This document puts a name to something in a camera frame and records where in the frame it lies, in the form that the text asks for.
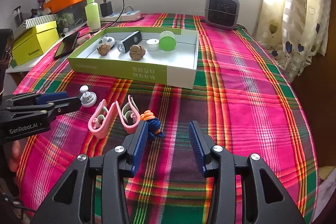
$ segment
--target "walnut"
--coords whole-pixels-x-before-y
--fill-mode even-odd
[[[129,56],[134,61],[141,60],[145,54],[146,50],[140,45],[133,45],[129,51]]]
[[[102,44],[100,44],[100,46],[98,48],[98,53],[102,56],[105,56],[109,53],[110,49],[111,49],[110,44],[102,43]]]

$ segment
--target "pink plastic clip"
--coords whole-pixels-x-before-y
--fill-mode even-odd
[[[130,95],[128,96],[128,103],[122,110],[120,110],[118,101],[114,102],[109,110],[107,109],[107,102],[105,99],[99,103],[95,113],[88,122],[88,128],[92,134],[99,139],[105,138],[109,133],[112,119],[115,117],[117,112],[119,113],[119,117],[125,131],[128,134],[134,134],[140,122],[140,114],[133,98]],[[126,124],[129,117],[131,117],[134,122],[131,126]]]
[[[134,134],[140,122],[140,114],[136,104],[134,103],[133,98],[130,95],[128,96],[128,103],[123,107],[122,110],[120,110],[118,102],[116,102],[116,105],[124,129],[128,134]],[[134,122],[134,124],[131,126],[126,124],[129,117],[131,117]]]
[[[113,103],[110,109],[107,110],[107,102],[103,99],[90,118],[88,128],[98,139],[105,138],[109,133],[111,121],[117,114],[117,103]]]

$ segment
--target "bed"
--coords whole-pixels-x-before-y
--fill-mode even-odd
[[[280,178],[310,223],[315,208],[317,161],[303,110],[273,60],[243,28],[226,31],[207,26],[202,17],[147,14],[121,26],[162,26],[199,31],[199,57],[194,89],[73,72],[66,58],[51,50],[24,78],[16,93],[67,91],[79,96],[82,85],[98,100],[126,103],[132,95],[141,113],[150,109],[162,118],[165,137],[148,141],[140,170],[125,180],[132,223],[201,224],[208,215],[212,180],[199,173],[188,138],[197,120],[203,132],[230,152],[258,153]],[[32,136],[17,172],[20,197],[37,209],[77,155],[97,156],[120,145],[126,136],[120,119],[101,140],[88,131],[93,108],[62,115],[49,132]],[[100,180],[96,195],[100,195]],[[237,181],[236,221],[241,223],[241,184]],[[96,203],[96,223],[100,204]]]

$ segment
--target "blue knitted figure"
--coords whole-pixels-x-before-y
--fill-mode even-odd
[[[164,137],[164,133],[160,130],[161,123],[158,118],[156,118],[150,110],[146,110],[144,114],[140,115],[142,121],[148,123],[148,136],[154,140],[156,136],[160,138]]]
[[[158,118],[150,119],[150,120],[147,120],[146,122],[148,123],[148,136],[152,140],[155,140],[156,136],[159,136],[160,138],[164,137],[164,133],[160,130],[161,122],[159,121]]]

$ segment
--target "power strip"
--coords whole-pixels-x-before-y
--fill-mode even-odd
[[[100,17],[100,21],[106,21],[106,22],[114,22],[119,17],[120,13],[114,13],[107,17]],[[130,11],[127,13],[123,13],[121,17],[118,19],[118,22],[120,21],[133,21],[141,18],[141,12],[140,11]]]

